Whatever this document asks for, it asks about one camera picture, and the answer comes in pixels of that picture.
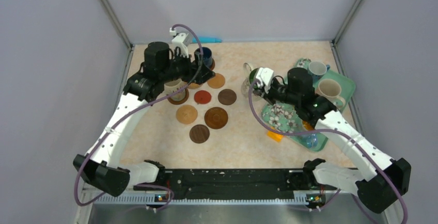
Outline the cream seashell mug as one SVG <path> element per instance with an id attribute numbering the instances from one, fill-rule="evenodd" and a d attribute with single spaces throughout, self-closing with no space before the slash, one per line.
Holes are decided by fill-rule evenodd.
<path id="1" fill-rule="evenodd" d="M 184 82 L 181 79 L 177 79 L 164 84 L 164 93 L 170 95 L 184 86 Z"/>

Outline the white blue mug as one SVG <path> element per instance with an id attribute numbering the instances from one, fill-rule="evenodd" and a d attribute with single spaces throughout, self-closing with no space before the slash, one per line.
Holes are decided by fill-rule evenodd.
<path id="1" fill-rule="evenodd" d="M 330 65 L 320 61 L 311 61 L 307 67 L 307 73 L 311 76 L 313 83 L 320 80 L 331 68 Z"/>

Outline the cream large mug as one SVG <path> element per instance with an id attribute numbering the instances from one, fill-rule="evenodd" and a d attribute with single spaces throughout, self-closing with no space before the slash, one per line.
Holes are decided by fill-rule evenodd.
<path id="1" fill-rule="evenodd" d="M 330 100 L 338 109 L 342 109 L 346 101 L 340 95 L 342 87 L 333 79 L 321 79 L 316 87 L 316 94 L 321 95 Z"/>

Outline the medium brown round coaster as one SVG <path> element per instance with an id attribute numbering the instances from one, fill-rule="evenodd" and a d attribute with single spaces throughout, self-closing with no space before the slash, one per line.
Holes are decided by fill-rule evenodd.
<path id="1" fill-rule="evenodd" d="M 170 102 L 173 105 L 181 105 L 183 103 L 185 103 L 188 98 L 189 98 L 189 91 L 187 89 L 185 89 L 184 91 L 168 98 L 168 102 Z"/>

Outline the woven rattan coaster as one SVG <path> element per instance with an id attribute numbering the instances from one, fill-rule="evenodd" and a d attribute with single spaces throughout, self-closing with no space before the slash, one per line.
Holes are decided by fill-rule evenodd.
<path id="1" fill-rule="evenodd" d="M 197 83 L 190 83 L 188 85 L 188 89 L 198 89 L 202 86 L 202 84 L 197 84 Z"/>

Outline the green mug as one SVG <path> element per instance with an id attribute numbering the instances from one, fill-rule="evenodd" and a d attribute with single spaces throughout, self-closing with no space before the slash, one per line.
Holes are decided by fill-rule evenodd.
<path id="1" fill-rule="evenodd" d="M 243 83 L 241 85 L 241 93 L 247 99 L 249 98 L 249 87 L 250 87 L 252 81 L 254 80 L 254 77 L 255 77 L 258 69 L 259 69 L 258 67 L 254 66 L 250 62 L 245 62 L 243 64 L 243 71 L 244 71 L 244 75 L 245 75 L 245 80 L 243 81 Z"/>

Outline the dark blue mug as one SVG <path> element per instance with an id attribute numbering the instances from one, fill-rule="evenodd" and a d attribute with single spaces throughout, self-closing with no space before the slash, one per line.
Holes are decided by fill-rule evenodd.
<path id="1" fill-rule="evenodd" d="M 195 57 L 195 67 L 198 67 L 199 64 L 199 57 L 202 53 L 202 61 L 204 63 L 205 66 L 207 66 L 208 68 L 210 68 L 211 64 L 212 64 L 212 51 L 208 48 L 208 47 L 201 47 L 201 48 L 197 48 L 194 52 L 194 57 Z"/>

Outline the red round coaster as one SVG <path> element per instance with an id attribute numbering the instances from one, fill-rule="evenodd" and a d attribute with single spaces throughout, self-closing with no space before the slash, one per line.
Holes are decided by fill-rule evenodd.
<path id="1" fill-rule="evenodd" d="M 197 104 L 208 104 L 210 103 L 211 99 L 211 94 L 205 90 L 200 90 L 194 94 L 194 101 Z"/>

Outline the cork coaster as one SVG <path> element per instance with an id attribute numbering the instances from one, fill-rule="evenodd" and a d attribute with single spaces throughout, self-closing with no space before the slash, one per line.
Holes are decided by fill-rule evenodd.
<path id="1" fill-rule="evenodd" d="M 182 124 L 193 123 L 198 116 L 197 109 L 192 105 L 183 105 L 176 111 L 176 119 Z"/>

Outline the light wood coaster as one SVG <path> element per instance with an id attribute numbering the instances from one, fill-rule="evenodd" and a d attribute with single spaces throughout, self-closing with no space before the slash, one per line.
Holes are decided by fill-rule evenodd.
<path id="1" fill-rule="evenodd" d="M 215 77 L 207 81 L 207 84 L 209 87 L 213 89 L 219 89 L 224 86 L 225 82 L 226 82 L 225 77 L 222 74 L 217 73 Z"/>

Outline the dark walnut coaster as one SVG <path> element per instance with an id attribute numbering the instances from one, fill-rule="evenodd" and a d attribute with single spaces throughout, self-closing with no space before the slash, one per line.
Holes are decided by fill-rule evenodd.
<path id="1" fill-rule="evenodd" d="M 237 100 L 237 94 L 232 89 L 224 89 L 218 93 L 217 98 L 223 105 L 232 105 Z"/>

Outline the large brown wooden saucer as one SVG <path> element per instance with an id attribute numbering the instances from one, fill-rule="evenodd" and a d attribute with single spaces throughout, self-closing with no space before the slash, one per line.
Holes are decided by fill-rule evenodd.
<path id="1" fill-rule="evenodd" d="M 212 107 L 204 115 L 206 125 L 211 129 L 221 129 L 228 123 L 228 113 L 221 107 Z"/>

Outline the dark woven coaster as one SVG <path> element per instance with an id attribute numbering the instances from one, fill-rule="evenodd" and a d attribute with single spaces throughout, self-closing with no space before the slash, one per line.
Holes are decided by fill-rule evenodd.
<path id="1" fill-rule="evenodd" d="M 206 142 L 210 137 L 210 131 L 207 126 L 198 124 L 190 129 L 189 137 L 192 142 L 201 144 Z"/>

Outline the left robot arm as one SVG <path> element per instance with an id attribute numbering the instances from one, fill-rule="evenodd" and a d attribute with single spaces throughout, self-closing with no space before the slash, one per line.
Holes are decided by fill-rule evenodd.
<path id="1" fill-rule="evenodd" d="M 152 189 L 165 185 L 166 176 L 158 162 L 143 161 L 131 166 L 120 163 L 125 147 L 146 111 L 154 104 L 183 92 L 189 84 L 203 84 L 215 76 L 205 65 L 201 43 L 194 55 L 182 42 L 151 42 L 144 50 L 144 61 L 131 75 L 116 110 L 95 144 L 84 155 L 76 155 L 73 165 L 79 180 L 120 196 L 128 187 L 147 183 Z"/>

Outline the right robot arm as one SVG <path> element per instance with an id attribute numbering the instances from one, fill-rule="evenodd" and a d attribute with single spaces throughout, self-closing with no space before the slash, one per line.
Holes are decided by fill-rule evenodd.
<path id="1" fill-rule="evenodd" d="M 272 69 L 258 68 L 250 88 L 270 104 L 292 105 L 299 119 L 312 127 L 305 134 L 326 136 L 356 167 L 339 167 L 323 159 L 308 161 L 303 174 L 306 187 L 334 186 L 357 196 L 376 214 L 402 201 L 409 189 L 411 164 L 404 158 L 394 159 L 371 144 L 348 123 L 332 100 L 316 92 L 306 69 L 290 69 L 287 83 L 281 84 Z"/>

